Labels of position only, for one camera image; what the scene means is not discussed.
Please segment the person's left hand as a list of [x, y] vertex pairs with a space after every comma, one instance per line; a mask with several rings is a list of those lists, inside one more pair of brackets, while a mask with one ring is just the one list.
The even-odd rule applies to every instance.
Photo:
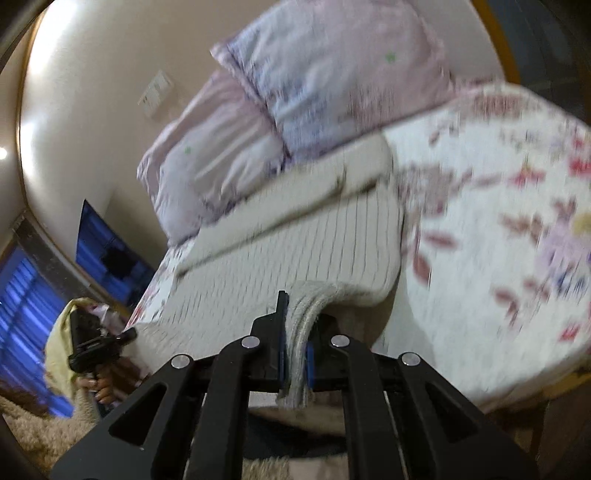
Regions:
[[79, 376], [76, 384], [91, 392], [99, 404], [111, 405], [131, 394], [141, 379], [140, 369], [129, 359], [121, 357], [114, 363], [99, 366], [94, 374]]

